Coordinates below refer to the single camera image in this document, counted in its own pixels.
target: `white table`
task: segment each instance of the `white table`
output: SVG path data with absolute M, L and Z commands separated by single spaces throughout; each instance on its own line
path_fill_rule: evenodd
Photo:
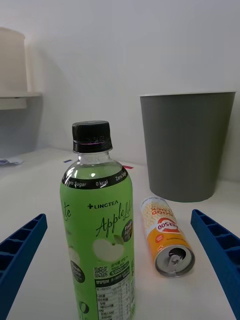
M 61 213 L 61 178 L 76 155 L 43 149 L 21 155 L 20 166 L 0 168 L 0 242 L 45 213 L 48 230 L 16 296 L 8 320 L 77 320 L 71 268 Z M 129 170 L 134 191 L 135 320 L 234 320 L 218 278 L 190 225 L 197 208 L 240 236 L 240 184 L 222 181 L 215 195 L 198 203 L 168 201 L 196 256 L 193 270 L 169 279 L 151 264 L 140 204 L 151 195 L 145 166 Z

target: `black bottle cap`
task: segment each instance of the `black bottle cap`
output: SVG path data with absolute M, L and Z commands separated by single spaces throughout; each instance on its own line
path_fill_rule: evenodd
M 72 125 L 73 152 L 91 154 L 113 148 L 107 121 L 83 121 Z

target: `white container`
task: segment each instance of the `white container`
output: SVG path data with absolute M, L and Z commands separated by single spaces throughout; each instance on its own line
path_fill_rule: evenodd
M 26 92 L 25 36 L 0 27 L 0 93 Z

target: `yellow can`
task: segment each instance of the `yellow can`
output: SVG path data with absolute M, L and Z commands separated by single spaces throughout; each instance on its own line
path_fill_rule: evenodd
M 167 202 L 156 196 L 141 205 L 142 221 L 152 261 L 157 271 L 175 278 L 187 273 L 195 256 Z

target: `green label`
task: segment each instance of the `green label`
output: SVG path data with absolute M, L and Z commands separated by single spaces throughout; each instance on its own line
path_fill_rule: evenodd
M 99 188 L 89 188 L 97 182 Z M 124 169 L 90 182 L 64 175 L 60 197 L 80 319 L 132 320 L 135 284 L 130 177 Z

